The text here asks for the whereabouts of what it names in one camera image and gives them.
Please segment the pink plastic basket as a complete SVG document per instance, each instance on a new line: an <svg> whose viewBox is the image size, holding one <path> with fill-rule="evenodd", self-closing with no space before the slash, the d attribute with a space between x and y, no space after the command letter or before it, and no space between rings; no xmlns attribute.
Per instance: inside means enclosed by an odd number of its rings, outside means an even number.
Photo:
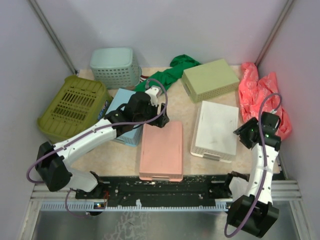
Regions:
<svg viewBox="0 0 320 240"><path fill-rule="evenodd" d="M163 128L145 124L142 132L139 178L142 181L183 180L183 123Z"/></svg>

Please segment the white plastic basket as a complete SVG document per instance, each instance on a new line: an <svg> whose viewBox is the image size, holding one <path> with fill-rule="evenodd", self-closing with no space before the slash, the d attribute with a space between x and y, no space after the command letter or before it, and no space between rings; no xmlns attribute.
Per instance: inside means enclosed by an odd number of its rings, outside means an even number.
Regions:
<svg viewBox="0 0 320 240"><path fill-rule="evenodd" d="M193 156L231 163L236 158L239 108L202 101L197 112L190 153Z"/></svg>

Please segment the light blue laundry basket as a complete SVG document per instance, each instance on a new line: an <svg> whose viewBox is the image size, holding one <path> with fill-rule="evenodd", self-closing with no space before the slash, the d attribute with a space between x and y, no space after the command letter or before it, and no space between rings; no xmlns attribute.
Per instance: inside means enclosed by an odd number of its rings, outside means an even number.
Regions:
<svg viewBox="0 0 320 240"><path fill-rule="evenodd" d="M91 55L89 66L94 79L104 83L108 89L135 87L142 73L130 47L96 49Z"/></svg>

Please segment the olive green laundry basket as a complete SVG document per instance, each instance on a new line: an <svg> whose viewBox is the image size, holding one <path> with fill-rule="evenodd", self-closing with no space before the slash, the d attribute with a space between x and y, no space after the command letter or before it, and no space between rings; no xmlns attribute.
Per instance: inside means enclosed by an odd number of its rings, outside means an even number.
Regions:
<svg viewBox="0 0 320 240"><path fill-rule="evenodd" d="M97 123L112 100L102 82L71 75L36 123L51 143L62 142Z"/></svg>

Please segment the light green plastic basket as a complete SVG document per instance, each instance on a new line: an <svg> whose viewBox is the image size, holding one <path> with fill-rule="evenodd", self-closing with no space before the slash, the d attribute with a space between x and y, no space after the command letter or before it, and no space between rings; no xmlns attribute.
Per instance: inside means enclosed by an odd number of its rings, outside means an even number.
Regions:
<svg viewBox="0 0 320 240"><path fill-rule="evenodd" d="M240 80L222 58L185 69L181 82L192 102L198 103L235 91Z"/></svg>

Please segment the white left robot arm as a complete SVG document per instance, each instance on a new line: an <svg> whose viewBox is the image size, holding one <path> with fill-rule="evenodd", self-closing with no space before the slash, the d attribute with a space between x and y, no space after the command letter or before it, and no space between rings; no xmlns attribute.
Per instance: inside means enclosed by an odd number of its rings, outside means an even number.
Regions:
<svg viewBox="0 0 320 240"><path fill-rule="evenodd" d="M72 168L80 157L99 145L130 132L135 127L149 124L163 128L170 120L167 103L158 104L162 90L153 86L134 93L128 103L110 111L90 128L56 144L43 143L38 150L35 170L50 192L70 188L95 199L101 197L105 186L93 171Z"/></svg>

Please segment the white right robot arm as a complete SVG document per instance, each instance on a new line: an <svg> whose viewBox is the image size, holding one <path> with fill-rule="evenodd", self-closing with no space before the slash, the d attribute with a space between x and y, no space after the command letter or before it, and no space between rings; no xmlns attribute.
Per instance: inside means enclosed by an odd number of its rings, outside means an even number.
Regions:
<svg viewBox="0 0 320 240"><path fill-rule="evenodd" d="M263 112L233 132L251 150L252 168L249 175L229 173L223 185L224 194L233 198L226 225L236 228L233 233L225 233L228 238L240 230L262 238L279 217L279 210L273 206L271 186L281 147L281 138L276 134L280 123L279 116Z"/></svg>

